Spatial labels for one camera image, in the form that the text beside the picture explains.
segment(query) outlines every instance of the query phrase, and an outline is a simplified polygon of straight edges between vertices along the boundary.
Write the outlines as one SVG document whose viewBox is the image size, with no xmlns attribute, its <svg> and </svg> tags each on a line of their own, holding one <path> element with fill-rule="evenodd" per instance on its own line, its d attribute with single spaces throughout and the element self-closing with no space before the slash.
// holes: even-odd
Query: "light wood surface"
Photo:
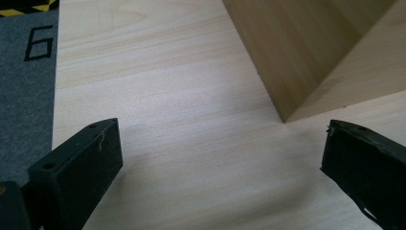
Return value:
<svg viewBox="0 0 406 230">
<path fill-rule="evenodd" d="M 375 28 L 375 23 L 393 2 L 395 1 L 224 0 L 284 121 L 297 120 L 406 89 L 406 80 L 392 77 L 393 71 L 386 71 L 387 67 L 394 67 L 393 61 L 387 60 L 386 56 L 394 53 L 385 50 L 388 45 L 406 50 L 404 9 L 396 6 L 396 12 L 388 13 L 391 19 L 379 22 L 380 29 L 376 29 L 373 34 L 368 33 L 371 28 Z M 355 53 L 362 53 L 364 56 L 352 52 L 351 49 L 355 45 Z M 369 61 L 370 56 L 366 55 L 369 51 L 372 51 L 371 58 L 374 60 Z M 395 59 L 406 66 L 404 58 Z M 384 90 L 369 88 L 371 72 L 357 71 L 363 68 L 358 65 L 374 65 L 377 60 L 386 72 L 380 71 L 380 79 L 378 80 L 375 74 L 371 81 L 390 79 L 397 84 L 402 83 L 404 87 L 399 90 L 399 87 L 388 84 Z M 345 76 L 330 75 L 331 71 L 336 71 L 338 64 L 340 69 L 350 69 L 343 73 Z M 349 94 L 346 85 L 331 86 L 331 82 L 326 82 L 352 83 L 352 79 L 358 81 L 354 82 L 354 85 L 363 87 L 368 93 L 353 90 Z M 338 95 L 330 94 L 330 87 L 334 87 L 332 90 L 338 91 Z"/>
<path fill-rule="evenodd" d="M 327 124 L 406 145 L 406 92 L 284 125 L 218 0 L 61 1 L 58 35 L 54 147 L 121 129 L 84 229 L 379 229 L 319 171 Z"/>
</svg>

